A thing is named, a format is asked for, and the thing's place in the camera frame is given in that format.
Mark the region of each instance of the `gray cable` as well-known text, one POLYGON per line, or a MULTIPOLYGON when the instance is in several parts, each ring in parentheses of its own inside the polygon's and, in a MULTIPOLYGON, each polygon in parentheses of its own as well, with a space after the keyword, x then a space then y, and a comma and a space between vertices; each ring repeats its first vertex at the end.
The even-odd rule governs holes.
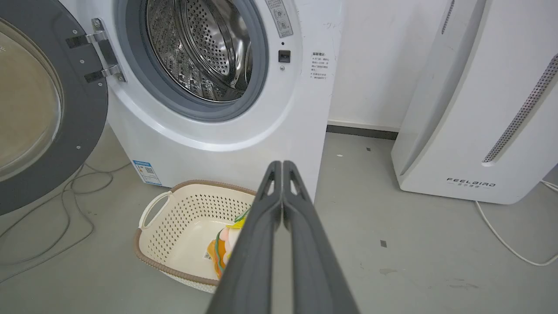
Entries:
POLYGON ((89 237, 89 236, 93 233, 93 231, 95 230, 95 224, 93 224, 93 222, 89 219, 89 217, 87 217, 87 216, 81 211, 81 208, 79 207, 79 204, 78 204, 78 200, 77 200, 77 198, 76 198, 76 195, 85 195, 85 194, 91 194, 91 193, 95 193, 95 192, 101 191, 102 189, 106 188, 107 186, 109 186, 109 185, 112 183, 112 181, 114 180, 114 175, 113 175, 114 172, 117 172, 117 171, 119 171, 119 170, 122 170, 122 169, 124 169, 125 167, 127 167, 127 166, 129 166, 129 165, 131 165, 131 164, 128 163, 128 164, 126 164, 126 165, 124 165, 124 166, 122 166, 122 167, 120 167, 120 168, 115 169, 115 170, 104 171, 104 170, 98 170, 98 169, 93 168, 92 166, 88 165, 87 163, 84 163, 83 165, 80 166, 80 168, 78 168, 78 171, 76 172, 76 174, 74 175, 74 177, 73 177, 70 181, 68 181, 68 182, 66 183, 66 185, 65 185, 64 188, 62 189, 62 192, 60 192, 60 193, 58 193, 57 195, 54 195, 53 197, 47 199, 46 201, 42 202, 42 203, 39 204, 38 206, 35 206, 32 210, 28 211, 28 212, 27 212, 25 215, 23 215, 20 219, 18 219, 16 222, 14 222, 13 224, 11 224, 6 230, 4 230, 4 231, 0 234, 0 238, 2 238, 5 234, 7 234, 12 228, 14 228, 20 221, 22 221, 23 219, 25 219, 25 217, 27 217, 29 214, 31 214, 32 212, 34 212, 35 210, 37 210, 38 208, 40 208, 40 207, 43 206, 44 204, 46 204, 46 203, 52 201, 54 198, 60 196, 60 199, 62 200, 62 208, 64 209, 64 214, 66 215, 66 225, 64 226, 64 230, 62 231, 62 233, 58 236, 58 238, 57 238, 52 244, 50 244, 46 249, 44 249, 43 251, 41 251, 41 252, 38 253, 38 254, 35 254, 35 255, 33 255, 33 256, 30 256, 30 257, 27 257, 27 258, 24 258, 24 259, 21 259, 21 260, 18 260, 18 261, 12 261, 12 262, 8 262, 8 263, 1 262, 1 261, 0 261, 0 266, 6 267, 6 266, 11 266, 11 265, 21 264, 21 263, 24 263, 24 262, 26 262, 26 261, 29 261, 29 260, 38 258, 39 256, 43 255, 44 253, 46 253, 46 252, 48 252, 50 249, 52 249, 58 242, 60 242, 60 240, 62 239, 62 237, 64 237, 64 235, 65 235, 66 232, 68 231, 68 228, 70 227, 70 223, 71 223, 70 213, 68 212, 68 208, 66 207, 66 204, 65 204, 65 202, 64 202, 64 193, 66 193, 66 192, 72 192, 72 193, 73 193, 73 195, 74 195, 74 203, 75 203, 75 205, 76 205, 76 208, 78 209, 78 212, 79 212, 80 215, 87 221, 87 223, 88 223, 89 226, 91 227, 91 230, 89 230, 89 232, 88 232, 85 236, 83 236, 81 239, 79 239, 78 241, 76 241, 76 242, 74 242, 73 244, 71 244, 71 245, 69 245, 69 246, 63 248, 62 250, 56 252, 54 255, 48 257, 47 259, 42 260, 42 261, 40 261, 39 263, 37 263, 37 264, 35 264, 35 265, 29 266, 29 267, 27 267, 27 268, 24 268, 23 270, 20 270, 19 272, 14 273, 14 274, 10 275, 9 277, 0 280, 0 284, 2 284, 3 282, 5 282, 5 281, 7 281, 7 280, 9 280, 9 279, 11 279, 11 278, 13 278, 13 277, 15 277, 15 276, 21 274, 21 273, 24 273, 24 272, 26 272, 26 271, 28 271, 28 270, 30 270, 30 269, 32 269, 32 268, 35 268, 35 267, 37 267, 37 266, 39 266, 39 265, 41 265, 41 264, 43 264, 43 263, 45 263, 45 262, 51 260, 52 258, 54 258, 54 257, 56 257, 56 256, 58 256, 58 255, 60 255, 60 254, 62 254, 63 252, 65 252, 65 251, 67 251, 67 250, 73 248, 73 247, 74 247, 75 245, 77 245, 78 243, 80 243, 80 242, 82 242, 83 240, 87 239, 87 237, 89 237), (92 173, 86 173, 86 174, 80 175, 80 173, 81 173, 81 171, 83 170, 83 167, 84 167, 84 166, 86 166, 87 168, 93 170, 94 172, 92 172, 92 173), (108 181, 107 183, 105 183, 104 185, 102 185, 100 188, 97 188, 97 189, 92 190, 92 191, 79 192, 79 191, 76 191, 76 190, 74 189, 74 182, 75 182, 77 179, 80 179, 80 178, 83 178, 83 177, 87 177, 88 175, 94 175, 94 174, 106 174, 106 175, 109 176, 109 181, 108 181))

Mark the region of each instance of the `front-loading washing machine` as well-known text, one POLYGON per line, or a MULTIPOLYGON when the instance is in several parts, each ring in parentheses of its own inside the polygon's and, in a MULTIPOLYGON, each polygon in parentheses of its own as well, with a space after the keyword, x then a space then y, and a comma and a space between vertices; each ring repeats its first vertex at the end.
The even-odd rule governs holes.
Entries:
POLYGON ((343 0, 3 0, 0 214, 51 191, 108 117, 146 183, 318 181, 343 0))

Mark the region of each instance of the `brand logo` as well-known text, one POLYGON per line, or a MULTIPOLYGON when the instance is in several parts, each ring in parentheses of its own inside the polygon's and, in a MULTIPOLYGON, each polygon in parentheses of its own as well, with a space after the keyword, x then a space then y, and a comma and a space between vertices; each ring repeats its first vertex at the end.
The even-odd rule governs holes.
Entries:
POLYGON ((446 183, 455 184, 455 185, 462 185, 464 187, 470 187, 470 188, 481 187, 481 188, 486 188, 486 189, 496 186, 495 183, 490 183, 490 182, 472 181, 472 180, 455 179, 455 178, 446 179, 446 183))

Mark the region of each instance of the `basket rim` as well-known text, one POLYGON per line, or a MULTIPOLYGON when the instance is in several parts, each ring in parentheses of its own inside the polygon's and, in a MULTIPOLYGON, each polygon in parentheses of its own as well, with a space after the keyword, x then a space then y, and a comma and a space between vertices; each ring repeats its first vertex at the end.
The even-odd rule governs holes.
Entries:
MULTIPOLYGON (((239 187, 237 185, 226 184, 226 183, 215 182, 215 181, 207 181, 207 180, 190 180, 190 181, 182 182, 180 184, 175 185, 172 189, 170 189, 170 192, 174 193, 174 192, 178 191, 180 188, 183 188, 187 185, 192 185, 192 184, 202 184, 202 185, 210 185, 210 186, 213 186, 213 187, 232 189, 232 190, 235 190, 235 191, 239 191, 239 192, 243 192, 243 193, 246 193, 246 194, 256 196, 255 191, 247 189, 247 188, 239 187)), ((210 285, 210 286, 217 286, 219 284, 218 280, 187 274, 187 273, 178 271, 176 269, 172 269, 168 266, 165 266, 165 265, 163 265, 163 264, 145 256, 145 254, 140 249, 140 242, 139 241, 140 241, 141 233, 142 233, 141 228, 138 228, 136 230, 136 233, 134 234, 134 252, 136 253, 136 257, 138 257, 140 260, 142 260, 142 262, 144 262, 147 265, 149 265, 149 266, 151 266, 155 269, 158 269, 158 270, 160 270, 164 273, 176 276, 176 277, 181 278, 181 279, 189 280, 189 281, 192 281, 192 282, 195 282, 195 283, 207 284, 207 285, 210 285)))

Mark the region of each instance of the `washing machine door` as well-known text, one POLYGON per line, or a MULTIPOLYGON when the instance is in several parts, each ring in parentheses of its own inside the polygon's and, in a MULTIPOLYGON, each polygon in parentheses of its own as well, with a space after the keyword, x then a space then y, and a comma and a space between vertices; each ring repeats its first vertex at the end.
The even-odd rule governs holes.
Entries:
POLYGON ((99 56, 57 0, 0 1, 0 215, 85 162, 107 115, 99 56))

